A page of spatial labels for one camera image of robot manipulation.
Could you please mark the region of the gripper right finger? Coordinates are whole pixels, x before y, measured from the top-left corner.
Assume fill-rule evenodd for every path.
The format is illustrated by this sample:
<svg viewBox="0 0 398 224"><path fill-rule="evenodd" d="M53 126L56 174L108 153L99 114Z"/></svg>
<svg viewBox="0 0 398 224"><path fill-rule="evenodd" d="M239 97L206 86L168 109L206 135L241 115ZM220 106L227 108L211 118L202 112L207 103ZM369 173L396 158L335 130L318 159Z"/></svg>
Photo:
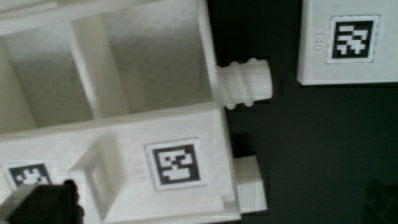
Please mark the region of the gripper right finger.
<svg viewBox="0 0 398 224"><path fill-rule="evenodd" d="M398 184L369 181L362 224L398 224Z"/></svg>

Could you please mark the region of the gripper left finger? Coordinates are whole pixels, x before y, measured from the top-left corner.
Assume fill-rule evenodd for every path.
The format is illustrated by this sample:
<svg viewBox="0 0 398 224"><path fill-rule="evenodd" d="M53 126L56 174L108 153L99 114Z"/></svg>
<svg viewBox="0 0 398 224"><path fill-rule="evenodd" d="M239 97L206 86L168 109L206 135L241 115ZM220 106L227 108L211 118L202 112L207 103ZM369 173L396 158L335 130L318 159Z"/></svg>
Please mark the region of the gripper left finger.
<svg viewBox="0 0 398 224"><path fill-rule="evenodd" d="M0 203L0 224L83 224L78 186L23 185Z"/></svg>

